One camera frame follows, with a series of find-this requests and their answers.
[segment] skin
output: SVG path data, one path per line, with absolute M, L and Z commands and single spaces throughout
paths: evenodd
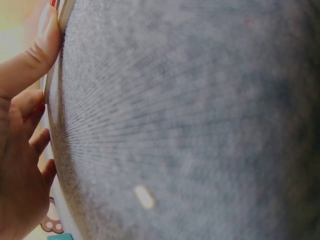
M 50 160 L 40 172 L 37 163 L 50 134 L 44 129 L 31 138 L 45 110 L 43 93 L 22 92 L 47 73 L 58 56 L 57 13 L 53 7 L 47 13 L 31 46 L 0 63 L 0 240 L 24 238 L 49 209 L 55 164 Z

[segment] knuckle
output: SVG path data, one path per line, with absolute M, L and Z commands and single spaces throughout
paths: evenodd
M 51 64 L 41 45 L 41 40 L 37 37 L 31 46 L 22 53 L 22 57 L 29 68 L 39 70 L 39 67 L 41 67 L 43 70 L 48 71 L 51 68 Z

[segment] fabric texture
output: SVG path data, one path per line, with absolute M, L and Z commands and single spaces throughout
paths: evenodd
M 76 0 L 49 118 L 81 237 L 320 239 L 319 23 L 311 0 Z

